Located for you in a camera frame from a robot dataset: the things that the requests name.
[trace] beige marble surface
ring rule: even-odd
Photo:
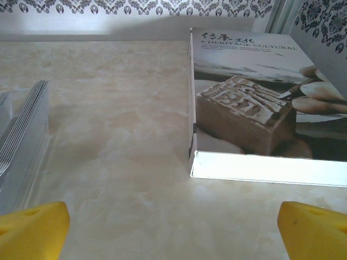
[[[283,201],[347,213],[343,188],[189,177],[187,46],[0,43],[0,92],[51,83],[30,203],[66,202],[61,259],[288,259]]]

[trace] book spine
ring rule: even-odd
[[[196,114],[195,114],[195,89],[194,89],[194,50],[193,50],[193,32],[190,29],[189,37],[189,166],[192,173],[195,152],[197,151],[196,143]]]

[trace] book cover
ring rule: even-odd
[[[190,33],[192,176],[197,152],[347,162],[347,101],[290,36]]]

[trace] damask wallpaper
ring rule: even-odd
[[[64,14],[254,16],[271,12],[274,0],[0,0],[0,12]]]
[[[291,36],[347,98],[347,0],[308,0]]]

